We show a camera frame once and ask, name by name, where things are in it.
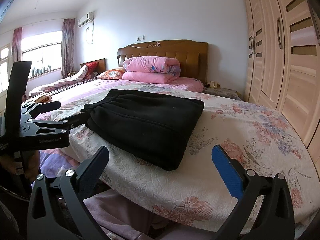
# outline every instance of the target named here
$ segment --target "wooden wardrobe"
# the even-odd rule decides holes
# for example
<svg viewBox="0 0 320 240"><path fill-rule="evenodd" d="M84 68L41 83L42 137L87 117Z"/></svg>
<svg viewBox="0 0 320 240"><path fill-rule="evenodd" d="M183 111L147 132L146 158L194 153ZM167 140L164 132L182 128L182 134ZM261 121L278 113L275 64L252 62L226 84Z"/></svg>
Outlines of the wooden wardrobe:
<svg viewBox="0 0 320 240"><path fill-rule="evenodd" d="M245 0L245 5L244 100L280 111L320 168L320 20L307 0Z"/></svg>

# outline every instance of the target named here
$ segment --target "floral bedspread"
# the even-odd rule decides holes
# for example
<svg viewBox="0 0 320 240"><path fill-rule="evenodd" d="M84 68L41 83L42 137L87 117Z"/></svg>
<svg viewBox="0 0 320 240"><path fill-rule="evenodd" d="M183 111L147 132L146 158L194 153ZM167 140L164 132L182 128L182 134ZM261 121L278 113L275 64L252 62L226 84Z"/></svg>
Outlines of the floral bedspread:
<svg viewBox="0 0 320 240"><path fill-rule="evenodd" d="M110 160L101 179L133 202L176 222L217 231L237 203L211 160L212 147L220 144L245 169L262 176L285 175L297 229L303 231L320 207L316 169L299 136L281 113L229 98L146 84L132 83L117 89L196 98L205 103L175 171L164 171L111 145L84 125L70 131L70 147L60 150L66 154L72 151L82 161L101 145L106 146ZM66 104L53 111L49 120L78 113L84 104L97 102L107 93L108 90ZM252 227L262 200L258 198L243 233Z"/></svg>

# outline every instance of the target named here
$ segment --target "power outlet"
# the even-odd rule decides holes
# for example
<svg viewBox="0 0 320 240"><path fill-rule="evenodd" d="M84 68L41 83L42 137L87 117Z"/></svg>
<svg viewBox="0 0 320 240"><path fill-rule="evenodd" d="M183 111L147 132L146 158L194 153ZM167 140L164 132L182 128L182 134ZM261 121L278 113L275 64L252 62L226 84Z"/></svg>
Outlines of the power outlet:
<svg viewBox="0 0 320 240"><path fill-rule="evenodd" d="M143 36L138 36L137 41L144 41L144 35Z"/></svg>

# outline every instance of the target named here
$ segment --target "human hand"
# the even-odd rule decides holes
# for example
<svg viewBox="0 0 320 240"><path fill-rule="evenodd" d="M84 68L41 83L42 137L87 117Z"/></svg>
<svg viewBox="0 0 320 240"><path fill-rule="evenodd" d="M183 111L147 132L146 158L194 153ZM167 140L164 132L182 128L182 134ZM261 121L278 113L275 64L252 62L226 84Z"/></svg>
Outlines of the human hand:
<svg viewBox="0 0 320 240"><path fill-rule="evenodd" d="M10 172L11 174L16 174L17 169L14 159L11 156L7 154L0 156L0 164L6 171ZM39 171L39 165L40 152L34 151L34 154L28 160L28 167L24 172L24 176L26 177L26 179L29 179L30 182L36 180Z"/></svg>

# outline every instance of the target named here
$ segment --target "blue gripper pad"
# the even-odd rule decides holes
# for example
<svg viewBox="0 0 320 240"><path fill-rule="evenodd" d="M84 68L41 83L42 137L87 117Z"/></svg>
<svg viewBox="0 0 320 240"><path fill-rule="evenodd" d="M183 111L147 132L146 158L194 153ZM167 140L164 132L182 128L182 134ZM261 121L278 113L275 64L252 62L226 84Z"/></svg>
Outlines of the blue gripper pad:
<svg viewBox="0 0 320 240"><path fill-rule="evenodd" d="M222 147L220 145L214 146L212 148L211 156L230 195L240 200L244 194L243 181L233 168L230 160L225 156Z"/></svg>

